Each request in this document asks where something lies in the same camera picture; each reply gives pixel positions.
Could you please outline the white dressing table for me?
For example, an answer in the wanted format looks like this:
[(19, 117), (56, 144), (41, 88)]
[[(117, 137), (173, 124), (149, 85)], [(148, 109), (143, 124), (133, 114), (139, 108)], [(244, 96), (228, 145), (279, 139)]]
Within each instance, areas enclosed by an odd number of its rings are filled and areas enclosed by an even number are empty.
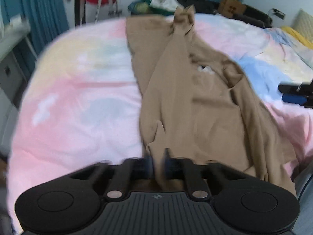
[(36, 55), (28, 38), (30, 23), (20, 15), (13, 17), (6, 26), (1, 25), (1, 157), (7, 158), (17, 121), (21, 91), (27, 83), (13, 50), (21, 41), (27, 43), (31, 54)]

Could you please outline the black sofa chair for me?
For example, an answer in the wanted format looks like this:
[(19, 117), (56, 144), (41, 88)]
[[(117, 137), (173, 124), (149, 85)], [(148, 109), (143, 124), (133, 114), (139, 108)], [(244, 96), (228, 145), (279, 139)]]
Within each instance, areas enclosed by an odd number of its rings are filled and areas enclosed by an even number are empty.
[(242, 21), (246, 24), (253, 25), (262, 29), (272, 28), (272, 18), (266, 13), (255, 9), (251, 6), (246, 6), (243, 14), (235, 13), (232, 19)]

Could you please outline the tan printed t-shirt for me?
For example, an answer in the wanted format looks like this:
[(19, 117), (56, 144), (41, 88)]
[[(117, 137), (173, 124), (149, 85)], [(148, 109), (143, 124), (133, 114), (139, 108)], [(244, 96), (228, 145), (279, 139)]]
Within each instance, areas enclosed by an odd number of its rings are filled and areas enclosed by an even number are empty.
[(156, 183), (165, 178), (165, 149), (176, 158), (217, 161), (295, 193), (285, 165), (292, 144), (252, 89), (246, 74), (195, 31), (192, 7), (126, 21), (132, 66), (142, 95), (139, 128), (152, 155)]

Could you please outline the white garment on pile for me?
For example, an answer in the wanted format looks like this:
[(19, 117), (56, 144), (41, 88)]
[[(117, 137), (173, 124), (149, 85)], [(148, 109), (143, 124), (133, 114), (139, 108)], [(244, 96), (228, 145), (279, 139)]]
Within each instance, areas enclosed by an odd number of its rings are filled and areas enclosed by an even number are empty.
[(183, 8), (177, 0), (151, 0), (150, 7), (169, 12), (175, 12), (178, 7), (181, 9)]

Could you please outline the pastel tie-dye bed sheet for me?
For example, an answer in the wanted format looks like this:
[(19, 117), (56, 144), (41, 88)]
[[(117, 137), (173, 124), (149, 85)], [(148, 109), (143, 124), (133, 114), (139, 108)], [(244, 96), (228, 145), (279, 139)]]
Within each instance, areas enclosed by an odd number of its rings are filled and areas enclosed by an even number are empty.
[[(114, 165), (150, 155), (139, 128), (142, 95), (128, 47), (126, 19), (74, 28), (40, 55), (26, 89), (12, 140), (7, 208), (23, 229), (15, 202), (26, 190), (98, 162)], [(312, 163), (312, 110), (283, 103), (281, 82), (309, 82), (301, 43), (282, 30), (261, 29), (219, 15), (195, 13), (197, 35), (237, 63), (296, 159), (284, 167), (295, 185)]]

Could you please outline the green garment on pile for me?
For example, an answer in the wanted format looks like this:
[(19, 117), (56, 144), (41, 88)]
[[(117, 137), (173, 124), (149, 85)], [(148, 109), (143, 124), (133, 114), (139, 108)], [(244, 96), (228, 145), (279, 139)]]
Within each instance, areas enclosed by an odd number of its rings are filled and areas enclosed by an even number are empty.
[(131, 15), (151, 15), (159, 14), (163, 16), (172, 16), (174, 12), (163, 9), (157, 9), (150, 6), (152, 0), (135, 0), (128, 5), (128, 11)]

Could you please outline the left blue curtain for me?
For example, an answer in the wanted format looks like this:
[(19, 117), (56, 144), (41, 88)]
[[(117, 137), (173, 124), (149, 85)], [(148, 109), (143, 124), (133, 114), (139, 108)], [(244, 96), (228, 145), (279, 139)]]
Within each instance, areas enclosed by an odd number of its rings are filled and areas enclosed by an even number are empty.
[(69, 29), (63, 0), (1, 0), (4, 23), (20, 15), (30, 24), (31, 41), (36, 53)]

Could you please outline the black clothes pile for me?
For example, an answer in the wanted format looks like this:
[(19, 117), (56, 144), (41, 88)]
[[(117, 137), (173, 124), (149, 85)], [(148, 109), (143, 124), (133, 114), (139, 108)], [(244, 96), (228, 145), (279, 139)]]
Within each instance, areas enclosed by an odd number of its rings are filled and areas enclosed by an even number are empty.
[(194, 6), (196, 13), (216, 14), (220, 3), (209, 0), (177, 0), (184, 8)]

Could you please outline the yellow pillow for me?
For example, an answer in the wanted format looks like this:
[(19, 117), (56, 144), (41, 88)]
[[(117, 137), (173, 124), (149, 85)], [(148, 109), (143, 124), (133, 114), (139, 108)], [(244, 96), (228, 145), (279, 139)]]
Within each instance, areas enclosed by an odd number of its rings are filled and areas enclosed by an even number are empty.
[(294, 37), (304, 46), (312, 49), (312, 15), (300, 9), (291, 27), (282, 26), (281, 29)]

